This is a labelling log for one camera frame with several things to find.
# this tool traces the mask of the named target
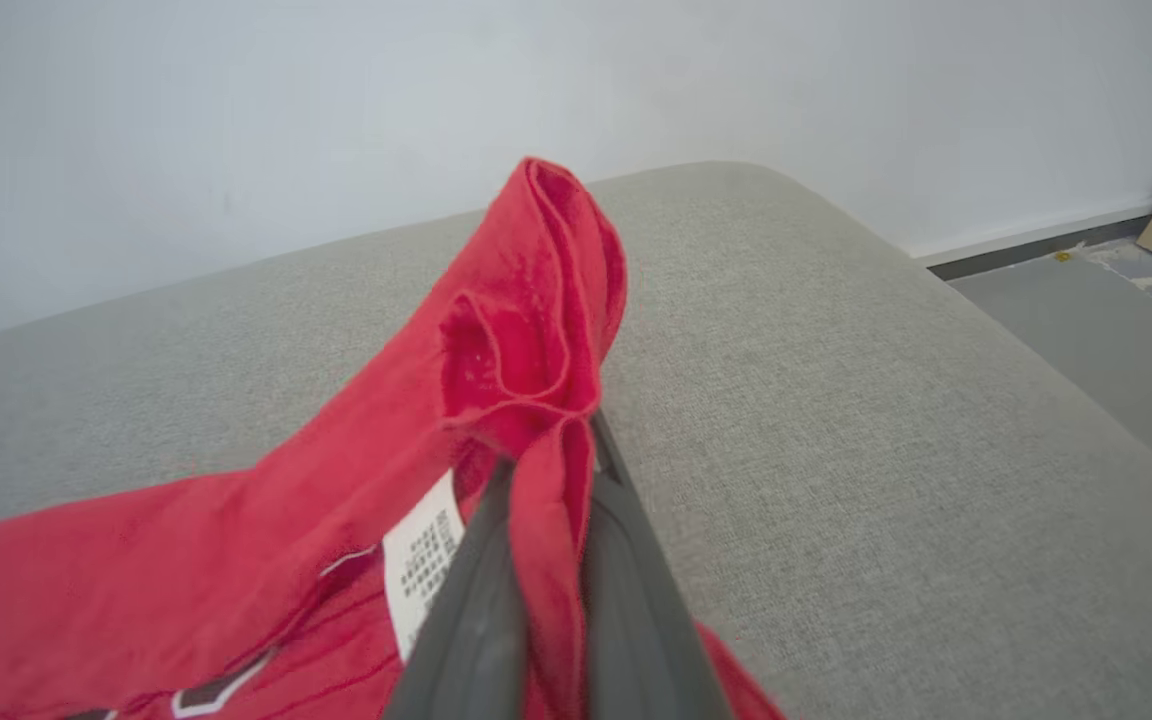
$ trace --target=baseboard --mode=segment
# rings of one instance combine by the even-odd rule
[[[934,265],[946,265],[956,260],[975,258],[975,256],[1011,249],[1011,247],[1024,247],[1029,243],[1070,236],[1070,234],[1079,232],[1091,232],[1091,229],[1106,227],[1106,225],[1121,223],[1124,220],[1149,215],[1152,215],[1152,197],[1144,200],[1126,202],[1116,209],[1078,213],[1074,218],[1047,218],[1034,223],[1034,227],[1010,228],[1007,232],[990,233],[987,236],[938,243],[943,249],[915,247],[910,250],[910,256],[922,263],[924,268],[931,268]]]

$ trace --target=gray fabric cushion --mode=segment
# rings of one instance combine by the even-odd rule
[[[612,426],[691,609],[787,715],[1152,717],[1152,452],[789,179],[594,195],[630,256]],[[251,464],[476,220],[0,333],[0,516]]]

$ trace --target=white care label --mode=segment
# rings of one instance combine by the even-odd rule
[[[452,488],[452,470],[385,533],[385,600],[403,662],[416,646],[416,635],[434,606],[463,536],[465,524]]]

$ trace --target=dark baseboard strip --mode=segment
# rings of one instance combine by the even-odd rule
[[[972,258],[933,265],[929,270],[932,270],[932,273],[941,278],[942,281],[952,281],[953,279],[988,272],[988,270],[1006,268],[1007,265],[1015,265],[1016,263],[1024,263],[1024,260],[1041,258],[1044,255],[1052,255],[1052,252],[1069,250],[1070,247],[1077,247],[1081,242],[1083,245],[1100,245],[1100,243],[1112,240],[1138,236],[1140,232],[1144,232],[1144,227],[1149,223],[1150,218],[1152,215],[1120,220],[1116,223],[1101,225],[1101,227],[1087,228],[1084,232],[1059,234],[1059,236],[1047,237],[1047,240],[1026,242],[1024,245],[1007,247],[1005,250],[995,250],[984,255],[973,255]]]

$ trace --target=red garment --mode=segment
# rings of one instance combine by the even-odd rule
[[[188,714],[182,688],[243,669],[217,717],[379,717],[402,662],[376,546],[448,468],[470,515],[499,452],[526,717],[582,717],[586,420],[623,309],[612,225],[525,160],[406,327],[259,464],[1,521],[0,717]],[[780,717],[703,637],[740,715]]]

